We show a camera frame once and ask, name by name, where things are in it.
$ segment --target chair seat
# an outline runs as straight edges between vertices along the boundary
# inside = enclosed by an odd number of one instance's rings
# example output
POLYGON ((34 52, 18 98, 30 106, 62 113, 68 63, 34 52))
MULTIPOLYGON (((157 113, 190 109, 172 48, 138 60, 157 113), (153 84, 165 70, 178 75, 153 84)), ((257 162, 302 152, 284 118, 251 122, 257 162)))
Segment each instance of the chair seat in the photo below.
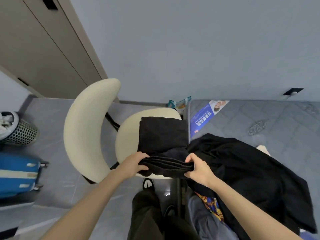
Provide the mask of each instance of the chair seat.
MULTIPOLYGON (((137 152, 142 117, 164 117, 181 120, 179 113, 171 108, 148 109, 131 115, 120 126, 115 140, 115 154, 119 163, 122 163, 129 155, 137 152)), ((169 179, 169 177, 154 174, 151 174, 148 178, 169 179)))

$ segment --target mattress label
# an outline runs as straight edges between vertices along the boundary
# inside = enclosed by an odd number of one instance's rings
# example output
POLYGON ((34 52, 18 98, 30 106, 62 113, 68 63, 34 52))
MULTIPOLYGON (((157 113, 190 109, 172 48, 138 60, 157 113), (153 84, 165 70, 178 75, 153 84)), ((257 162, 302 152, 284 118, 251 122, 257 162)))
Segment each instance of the mattress label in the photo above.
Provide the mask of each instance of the mattress label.
POLYGON ((190 120, 190 138, 201 130, 230 101, 211 100, 190 120))

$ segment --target hand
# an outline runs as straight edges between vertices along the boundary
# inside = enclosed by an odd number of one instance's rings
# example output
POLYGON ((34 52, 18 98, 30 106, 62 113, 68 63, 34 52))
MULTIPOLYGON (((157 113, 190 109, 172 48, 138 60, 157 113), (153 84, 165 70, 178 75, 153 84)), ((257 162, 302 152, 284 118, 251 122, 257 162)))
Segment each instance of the hand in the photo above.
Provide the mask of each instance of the hand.
POLYGON ((191 153, 186 158, 186 163, 194 162, 194 171, 187 172, 184 175, 187 178, 191 178, 199 184, 202 184, 208 188, 218 180, 216 176, 214 176, 213 172, 211 171, 210 167, 207 165, 205 161, 202 161, 196 154, 191 153))
POLYGON ((136 152, 128 156, 115 170, 121 174, 123 180, 131 178, 141 170, 149 170, 145 165, 138 165, 146 157, 149 157, 146 153, 136 152))

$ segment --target colorful printed fabric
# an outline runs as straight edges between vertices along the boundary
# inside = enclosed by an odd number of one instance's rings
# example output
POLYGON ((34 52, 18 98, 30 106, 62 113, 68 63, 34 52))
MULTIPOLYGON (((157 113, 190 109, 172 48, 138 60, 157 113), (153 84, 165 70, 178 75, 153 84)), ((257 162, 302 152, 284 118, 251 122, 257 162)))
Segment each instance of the colorful printed fabric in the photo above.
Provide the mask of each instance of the colorful printed fabric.
POLYGON ((219 208, 219 204, 216 198, 209 198, 206 196, 202 196, 200 194, 198 194, 197 192, 195 192, 198 197, 200 197, 200 199, 203 201, 204 205, 206 206, 206 208, 212 213, 214 214, 220 221, 224 222, 224 217, 223 214, 219 208))

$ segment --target black pants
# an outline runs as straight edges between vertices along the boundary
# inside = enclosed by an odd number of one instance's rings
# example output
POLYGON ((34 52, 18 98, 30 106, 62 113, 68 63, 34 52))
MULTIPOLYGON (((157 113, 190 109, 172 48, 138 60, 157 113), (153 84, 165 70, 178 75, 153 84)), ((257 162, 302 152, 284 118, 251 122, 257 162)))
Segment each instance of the black pants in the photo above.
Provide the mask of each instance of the black pants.
POLYGON ((144 189, 133 198, 128 240, 200 240, 192 226, 179 217, 164 218, 159 198, 153 190, 144 189))

